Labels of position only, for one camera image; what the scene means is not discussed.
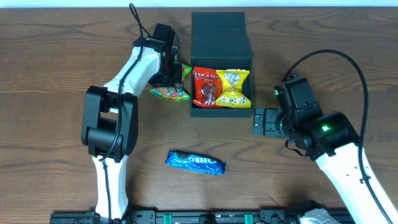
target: green light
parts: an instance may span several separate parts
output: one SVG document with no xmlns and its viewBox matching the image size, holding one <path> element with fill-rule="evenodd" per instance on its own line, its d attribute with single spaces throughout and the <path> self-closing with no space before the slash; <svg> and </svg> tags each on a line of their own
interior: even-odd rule
<svg viewBox="0 0 398 224">
<path fill-rule="evenodd" d="M 330 128 L 328 126 L 324 125 L 324 126 L 322 126 L 322 130 L 327 131 L 327 130 L 330 130 Z"/>
</svg>

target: blue wrapper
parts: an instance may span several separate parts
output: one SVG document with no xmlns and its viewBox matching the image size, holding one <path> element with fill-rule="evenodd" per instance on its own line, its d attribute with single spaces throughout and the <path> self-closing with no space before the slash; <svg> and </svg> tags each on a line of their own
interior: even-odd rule
<svg viewBox="0 0 398 224">
<path fill-rule="evenodd" d="M 203 174 L 223 175 L 225 171 L 225 163 L 221 161 L 183 152 L 169 152 L 165 163 Z"/>
</svg>

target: green snack bag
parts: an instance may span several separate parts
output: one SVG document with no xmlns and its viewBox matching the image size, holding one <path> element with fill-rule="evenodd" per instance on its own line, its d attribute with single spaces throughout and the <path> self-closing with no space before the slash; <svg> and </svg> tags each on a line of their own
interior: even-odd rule
<svg viewBox="0 0 398 224">
<path fill-rule="evenodd" d="M 191 66 L 185 65 L 181 63 L 182 65 L 182 81 L 184 81 L 184 78 L 191 72 Z M 183 86 L 178 86 L 178 87 L 158 87 L 158 88 L 153 88 L 149 90 L 151 93 L 166 99 L 166 100 L 171 100 L 171 101 L 185 101 L 189 100 L 189 95 L 184 91 Z"/>
</svg>

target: candy package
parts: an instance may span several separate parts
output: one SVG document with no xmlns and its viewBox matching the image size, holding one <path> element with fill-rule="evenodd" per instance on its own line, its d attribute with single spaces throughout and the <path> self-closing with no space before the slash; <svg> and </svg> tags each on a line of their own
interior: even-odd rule
<svg viewBox="0 0 398 224">
<path fill-rule="evenodd" d="M 188 65 L 182 65 L 182 81 L 184 78 L 191 72 L 191 67 Z M 176 87 L 158 87 L 149 90 L 151 93 L 171 101 L 185 101 L 189 100 L 189 95 L 184 91 L 183 86 L 176 86 Z"/>
<path fill-rule="evenodd" d="M 165 163 L 172 167 L 204 174 L 223 175 L 225 171 L 224 162 L 185 152 L 169 152 Z"/>
<path fill-rule="evenodd" d="M 250 108 L 250 100 L 243 94 L 243 81 L 248 77 L 249 71 L 239 69 L 217 70 L 223 83 L 223 92 L 217 98 L 216 104 L 230 108 Z"/>
<path fill-rule="evenodd" d="M 216 105 L 216 99 L 222 91 L 223 84 L 216 70 L 210 68 L 193 68 L 195 99 L 193 103 L 202 108 L 222 108 Z"/>
</svg>

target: box lid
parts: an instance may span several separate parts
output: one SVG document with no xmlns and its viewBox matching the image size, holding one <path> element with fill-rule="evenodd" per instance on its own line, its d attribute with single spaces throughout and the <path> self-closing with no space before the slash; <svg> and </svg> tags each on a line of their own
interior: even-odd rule
<svg viewBox="0 0 398 224">
<path fill-rule="evenodd" d="M 191 58 L 252 58 L 244 12 L 192 12 Z"/>
</svg>

